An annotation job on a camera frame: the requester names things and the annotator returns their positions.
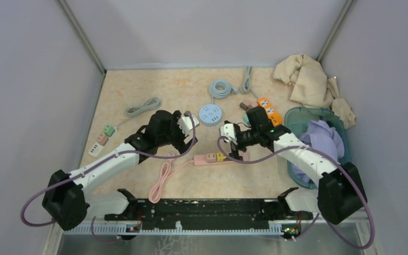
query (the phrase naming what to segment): round power socket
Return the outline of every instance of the round power socket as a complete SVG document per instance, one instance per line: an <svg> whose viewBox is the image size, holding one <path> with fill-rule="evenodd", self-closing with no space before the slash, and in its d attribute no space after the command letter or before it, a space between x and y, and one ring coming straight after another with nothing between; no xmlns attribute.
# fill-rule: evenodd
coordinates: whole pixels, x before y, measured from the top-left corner
<svg viewBox="0 0 408 255"><path fill-rule="evenodd" d="M208 104L199 109L199 120L205 126L215 126L223 119L223 112L217 105Z"/></svg>

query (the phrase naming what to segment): marble surface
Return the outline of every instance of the marble surface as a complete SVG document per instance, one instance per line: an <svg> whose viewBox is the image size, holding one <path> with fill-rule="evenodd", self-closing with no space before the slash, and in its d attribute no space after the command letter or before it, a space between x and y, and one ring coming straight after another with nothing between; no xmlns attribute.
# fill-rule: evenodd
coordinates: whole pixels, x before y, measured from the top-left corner
<svg viewBox="0 0 408 255"><path fill-rule="evenodd" d="M216 79L225 79L233 86L239 87L244 68L237 69L186 69L186 70L127 70L108 71L102 88L92 127L87 141L82 166L88 165L96 158L88 155L88 150L95 143L96 137L107 124L116 125L125 118L124 110L133 105L144 103L151 97L162 100L160 109L182 113L190 110L198 115L201 106L210 104L208 86ZM260 96L266 96L273 103L279 114L285 113L297 103L288 100L289 89L273 79L272 68L254 68L251 84ZM239 104L244 99L255 101L252 94L230 95L215 103L223 110L223 119L231 122L242 122L244 111ZM129 120L118 128L116 137L99 156L109 153L130 134L147 124L154 112L145 112ZM216 139L219 136L219 125L197 128L199 142L190 153L173 163L173 171L192 159L194 155L217 152ZM172 146L159 149L159 155L174 152ZM248 148L250 159L266 156L270 151L260 146ZM95 193L111 193L125 188L137 198L147 198L148 191L159 178L159 169L166 160L148 159L132 167L99 187ZM286 160L273 157L253 165L230 164L225 166L195 167L189 164L179 173L171 176L163 191L163 198L274 198L288 188L296 186L287 173Z"/></svg>

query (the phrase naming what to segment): white wall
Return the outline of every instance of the white wall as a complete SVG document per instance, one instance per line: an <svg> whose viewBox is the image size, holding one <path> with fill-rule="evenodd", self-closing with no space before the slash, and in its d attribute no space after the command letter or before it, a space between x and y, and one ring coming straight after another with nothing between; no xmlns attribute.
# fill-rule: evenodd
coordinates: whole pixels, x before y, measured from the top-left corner
<svg viewBox="0 0 408 255"><path fill-rule="evenodd" d="M385 254L408 254L408 1L358 1L323 67L358 116L353 160Z"/></svg>
<svg viewBox="0 0 408 255"><path fill-rule="evenodd" d="M344 0L68 0L107 69L317 57Z"/></svg>
<svg viewBox="0 0 408 255"><path fill-rule="evenodd" d="M0 1L0 254L40 254L23 203L82 153L100 74L55 1ZM49 220L41 199L33 222Z"/></svg>

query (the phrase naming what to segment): plastic laundry basket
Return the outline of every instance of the plastic laundry basket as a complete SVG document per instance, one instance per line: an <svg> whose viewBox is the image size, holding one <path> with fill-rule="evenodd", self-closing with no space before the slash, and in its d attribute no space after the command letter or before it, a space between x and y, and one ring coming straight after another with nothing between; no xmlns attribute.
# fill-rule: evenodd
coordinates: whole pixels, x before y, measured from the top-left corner
<svg viewBox="0 0 408 255"><path fill-rule="evenodd" d="M302 133L307 131L307 127L310 121L326 121L330 127L335 127L340 137L343 140L343 145L345 146L345 156L339 158L337 161L341 164L351 162L351 151L350 145L348 143L348 137L346 135L345 128L343 127L343 122L334 115L334 112L327 109L315 109L315 108L304 108L295 107L290 109L284 118L284 125L289 128L296 137L300 137ZM305 183L301 181L292 171L292 163L287 162L288 174L292 180L294 180L299 186L307 189L316 189L317 186L310 181L310 183Z"/></svg>

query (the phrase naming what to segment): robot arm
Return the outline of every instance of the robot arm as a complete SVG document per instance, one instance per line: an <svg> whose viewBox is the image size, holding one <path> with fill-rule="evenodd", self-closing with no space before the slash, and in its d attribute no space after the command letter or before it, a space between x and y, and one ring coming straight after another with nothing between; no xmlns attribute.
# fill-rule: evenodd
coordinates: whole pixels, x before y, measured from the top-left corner
<svg viewBox="0 0 408 255"><path fill-rule="evenodd" d="M285 126L274 127L262 107L255 107L246 114L251 129L241 131L238 125L228 121L220 127L224 141L231 144L230 156L241 160L238 151L246 151L248 146L257 144L271 152L297 146L296 149L283 151L278 155L303 170L318 187L317 190L291 188L281 194L278 199L284 200L284 210L321 213L329 222L338 224L362 207L353 187L331 161L305 150L306 145ZM357 168L351 163L342 167L367 199Z"/></svg>
<svg viewBox="0 0 408 255"><path fill-rule="evenodd" d="M194 115L181 117L178 110L173 114L158 110L148 125L142 126L106 156L68 174L62 170L55 172L48 186L73 176L82 177L46 192L43 207L65 231L73 229L85 218L123 214L128 210L130 201L134 199L129 192L126 190L118 190L111 194L92 192L118 173L142 163L149 155L155 155L159 147L173 145L179 153L186 152L192 145L192 140L187 144L184 142L192 131L190 118L193 118L195 127L199 125Z"/></svg>

